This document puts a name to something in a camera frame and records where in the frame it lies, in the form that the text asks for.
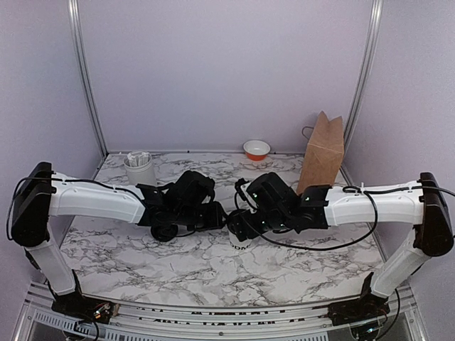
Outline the black plastic cup lid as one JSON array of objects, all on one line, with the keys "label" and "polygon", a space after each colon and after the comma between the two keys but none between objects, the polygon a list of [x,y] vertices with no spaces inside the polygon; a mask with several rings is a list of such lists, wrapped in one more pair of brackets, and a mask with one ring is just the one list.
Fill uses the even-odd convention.
[{"label": "black plastic cup lid", "polygon": [[235,235],[243,232],[243,214],[246,212],[244,209],[237,209],[232,211],[227,217],[227,228]]}]

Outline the white paper cup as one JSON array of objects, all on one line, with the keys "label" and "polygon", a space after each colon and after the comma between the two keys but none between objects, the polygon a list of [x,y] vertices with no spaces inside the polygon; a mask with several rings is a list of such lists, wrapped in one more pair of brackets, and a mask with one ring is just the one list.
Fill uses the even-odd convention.
[{"label": "white paper cup", "polygon": [[237,251],[244,251],[250,248],[251,239],[246,239],[245,241],[240,241],[235,234],[229,232],[229,241],[230,246]]}]

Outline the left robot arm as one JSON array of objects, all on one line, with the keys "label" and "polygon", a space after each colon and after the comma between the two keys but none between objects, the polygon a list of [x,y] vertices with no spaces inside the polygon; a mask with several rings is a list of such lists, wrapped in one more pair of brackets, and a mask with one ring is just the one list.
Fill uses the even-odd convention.
[{"label": "left robot arm", "polygon": [[148,227],[159,242],[179,237],[182,227],[188,234],[221,229],[227,217],[215,201],[214,180],[196,171],[188,170],[176,182],[162,186],[114,186],[56,173],[50,163],[40,162],[14,190],[7,236],[25,249],[29,261],[47,279],[54,311],[102,323],[116,314],[118,305],[82,293],[75,271],[67,265],[48,226],[50,217],[58,216]]}]

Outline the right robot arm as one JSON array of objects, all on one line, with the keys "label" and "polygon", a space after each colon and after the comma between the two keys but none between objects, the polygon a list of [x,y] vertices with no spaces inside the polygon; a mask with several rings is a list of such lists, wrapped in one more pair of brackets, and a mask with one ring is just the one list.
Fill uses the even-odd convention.
[{"label": "right robot arm", "polygon": [[236,209],[227,219],[231,241],[239,245],[267,232],[300,233],[307,229],[354,223],[401,222],[412,225],[399,249],[369,274],[358,298],[332,303],[327,316],[344,325],[388,314],[388,298],[427,260],[454,247],[449,209],[431,173],[419,180],[380,187],[313,185],[297,194],[276,173],[251,183],[240,179],[235,198],[249,208]]}]

